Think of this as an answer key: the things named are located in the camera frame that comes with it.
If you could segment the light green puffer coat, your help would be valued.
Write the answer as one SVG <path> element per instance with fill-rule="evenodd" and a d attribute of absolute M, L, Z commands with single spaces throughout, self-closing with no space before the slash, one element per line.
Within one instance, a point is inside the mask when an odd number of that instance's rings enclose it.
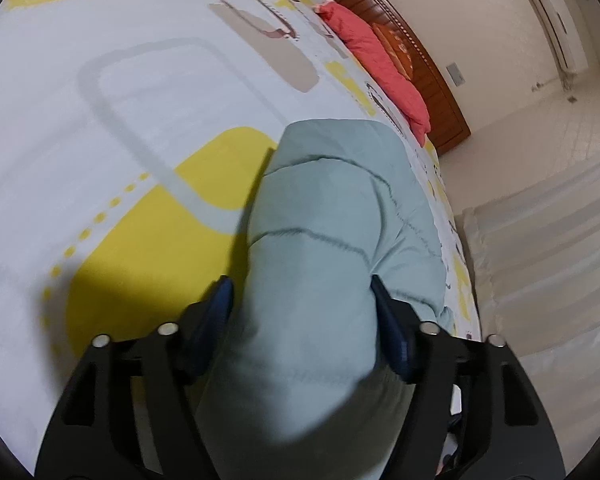
<path fill-rule="evenodd" d="M 196 421 L 224 479 L 376 479 L 412 388 L 378 352 L 370 281 L 453 324 L 441 242 L 404 144 L 370 120 L 289 125 L 247 233 L 248 274 Z"/>

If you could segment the beige striped curtain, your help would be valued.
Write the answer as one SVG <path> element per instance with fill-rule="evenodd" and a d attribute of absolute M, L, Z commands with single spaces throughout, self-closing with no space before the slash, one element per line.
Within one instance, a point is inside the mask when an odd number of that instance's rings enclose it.
<path fill-rule="evenodd" d="M 600 438 L 600 154 L 456 225 L 482 331 L 513 348 L 573 470 Z"/>

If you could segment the patterned white bed sheet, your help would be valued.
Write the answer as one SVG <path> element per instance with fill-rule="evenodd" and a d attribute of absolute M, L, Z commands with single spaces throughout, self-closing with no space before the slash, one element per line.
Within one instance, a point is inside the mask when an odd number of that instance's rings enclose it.
<path fill-rule="evenodd" d="M 427 196 L 451 332 L 480 333 L 431 142 L 315 14 L 320 0 L 2 0 L 0 439 L 32 471 L 99 333 L 146 334 L 220 275 L 285 128 L 387 125 Z"/>

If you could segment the wooden headboard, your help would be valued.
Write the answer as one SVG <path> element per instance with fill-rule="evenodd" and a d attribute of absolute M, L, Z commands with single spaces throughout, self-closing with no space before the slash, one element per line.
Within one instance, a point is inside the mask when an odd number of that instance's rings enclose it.
<path fill-rule="evenodd" d="M 471 135 L 466 119 L 438 66 L 407 21 L 389 0 L 335 0 L 367 24 L 386 25 L 406 44 L 414 62 L 414 86 L 430 115 L 429 139 L 439 155 L 449 153 Z"/>

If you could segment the red pillow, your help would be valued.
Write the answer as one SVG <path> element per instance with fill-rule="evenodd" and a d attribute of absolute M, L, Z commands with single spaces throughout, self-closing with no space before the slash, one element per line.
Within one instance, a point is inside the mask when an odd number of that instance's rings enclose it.
<path fill-rule="evenodd" d="M 407 119 L 418 144 L 424 146 L 431 130 L 426 103 L 414 84 L 396 69 L 372 26 L 332 0 L 314 6 L 314 12 L 336 32 L 366 72 L 396 104 Z"/>

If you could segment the orange cushion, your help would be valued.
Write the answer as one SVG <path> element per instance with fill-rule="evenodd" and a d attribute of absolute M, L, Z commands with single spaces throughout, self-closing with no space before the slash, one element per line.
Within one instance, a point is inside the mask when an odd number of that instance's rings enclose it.
<path fill-rule="evenodd" d="M 383 24 L 373 23 L 372 29 L 394 66 L 396 66 L 396 70 L 405 79 L 412 80 L 414 74 L 413 61 L 401 37 Z"/>

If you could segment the grey wall switch panel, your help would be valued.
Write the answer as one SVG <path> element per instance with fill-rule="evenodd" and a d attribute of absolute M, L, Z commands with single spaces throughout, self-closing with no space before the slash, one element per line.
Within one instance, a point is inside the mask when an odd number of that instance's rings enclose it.
<path fill-rule="evenodd" d="M 453 84 L 455 84 L 457 87 L 461 86 L 466 82 L 463 73 L 460 71 L 460 68 L 456 63 L 451 63 L 445 66 L 445 69 L 451 77 Z"/>

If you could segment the white wall air conditioner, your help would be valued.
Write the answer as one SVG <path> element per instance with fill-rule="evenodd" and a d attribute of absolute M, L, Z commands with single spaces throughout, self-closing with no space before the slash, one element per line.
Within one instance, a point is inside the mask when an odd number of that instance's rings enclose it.
<path fill-rule="evenodd" d="M 546 32 L 557 65 L 569 75 L 588 70 L 588 58 L 565 0 L 530 0 Z"/>

